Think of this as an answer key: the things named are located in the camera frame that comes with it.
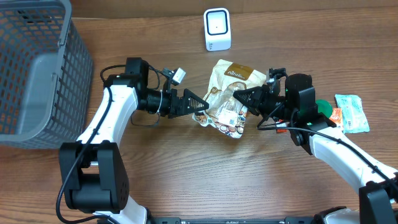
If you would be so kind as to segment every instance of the wood surface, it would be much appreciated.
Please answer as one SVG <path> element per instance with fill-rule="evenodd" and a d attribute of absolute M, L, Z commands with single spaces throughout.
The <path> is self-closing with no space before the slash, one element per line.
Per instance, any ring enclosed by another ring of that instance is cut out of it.
<path fill-rule="evenodd" d="M 274 12 L 398 6 L 394 0 L 71 0 L 73 16 L 83 18 L 137 18 L 198 16 L 214 7 L 230 13 Z"/>
<path fill-rule="evenodd" d="M 362 98 L 370 133 L 347 134 L 383 163 L 398 167 L 398 8 L 268 12 L 231 16 L 232 48 L 207 52 L 201 16 L 75 21 L 95 61 L 88 121 L 103 96 L 99 72 L 142 57 L 156 68 L 182 67 L 180 91 L 204 96 L 219 59 L 265 72 L 286 67 L 313 77 L 318 99 Z M 150 75 L 150 84 L 155 84 Z M 153 119 L 139 113 L 137 123 Z M 127 125 L 120 152 L 130 194 L 155 216 L 282 218 L 313 215 L 358 196 L 288 134 L 257 131 L 248 116 L 241 139 L 203 128 L 190 116 L 156 128 Z M 58 223 L 57 150 L 0 149 L 0 223 Z M 62 213 L 69 219 L 79 211 Z"/>

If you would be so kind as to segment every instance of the plastic bin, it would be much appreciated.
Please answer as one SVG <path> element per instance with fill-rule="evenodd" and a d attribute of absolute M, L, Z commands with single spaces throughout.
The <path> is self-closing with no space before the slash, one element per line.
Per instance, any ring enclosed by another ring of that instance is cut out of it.
<path fill-rule="evenodd" d="M 93 60 L 69 1 L 0 2 L 0 144 L 48 149 L 75 141 Z"/>

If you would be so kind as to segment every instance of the snack packet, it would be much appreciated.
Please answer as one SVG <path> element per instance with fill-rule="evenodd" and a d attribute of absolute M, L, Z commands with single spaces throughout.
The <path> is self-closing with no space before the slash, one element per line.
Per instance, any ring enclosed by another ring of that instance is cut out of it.
<path fill-rule="evenodd" d="M 341 108 L 334 108 L 329 119 L 336 123 L 338 129 L 344 132 L 343 110 Z"/>
<path fill-rule="evenodd" d="M 362 100 L 356 95 L 335 95 L 337 106 L 343 112 L 344 133 L 369 132 L 369 124 L 362 109 Z"/>
<path fill-rule="evenodd" d="M 261 86 L 267 75 L 247 66 L 219 60 L 213 68 L 208 92 L 203 98 L 209 108 L 192 118 L 202 126 L 212 125 L 232 138 L 240 138 L 248 109 L 233 97 L 236 90 Z"/>

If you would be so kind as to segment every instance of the brown logo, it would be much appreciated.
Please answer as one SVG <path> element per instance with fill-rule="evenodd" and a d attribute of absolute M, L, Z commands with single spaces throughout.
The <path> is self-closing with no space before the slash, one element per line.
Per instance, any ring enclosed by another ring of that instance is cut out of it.
<path fill-rule="evenodd" d="M 235 77 L 245 81 L 250 77 L 253 70 L 254 69 L 252 69 L 251 67 L 232 63 L 232 65 L 230 65 L 228 69 L 224 72 L 224 75 Z"/>

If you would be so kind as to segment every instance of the bin handle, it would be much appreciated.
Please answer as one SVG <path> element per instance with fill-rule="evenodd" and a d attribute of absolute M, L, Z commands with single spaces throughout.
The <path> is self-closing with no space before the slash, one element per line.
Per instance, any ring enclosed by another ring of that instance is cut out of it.
<path fill-rule="evenodd" d="M 65 17 L 63 19 L 63 26 L 60 34 L 60 39 L 58 40 L 58 47 L 61 47 L 64 46 L 67 41 L 70 21 L 72 19 L 72 5 L 70 4 L 69 0 L 59 0 L 59 1 L 63 4 L 65 8 Z"/>

